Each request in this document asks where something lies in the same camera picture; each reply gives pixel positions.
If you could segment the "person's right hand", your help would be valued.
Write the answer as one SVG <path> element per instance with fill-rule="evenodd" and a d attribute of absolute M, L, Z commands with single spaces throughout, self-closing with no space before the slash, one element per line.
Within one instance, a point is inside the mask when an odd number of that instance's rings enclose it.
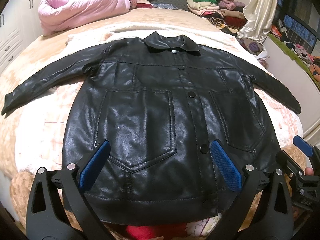
<path fill-rule="evenodd" d="M 305 174 L 306 174 L 307 176 L 313 176 L 313 175 L 314 175 L 314 171 L 313 171 L 312 168 L 306 167 L 306 169 L 305 169 Z"/>

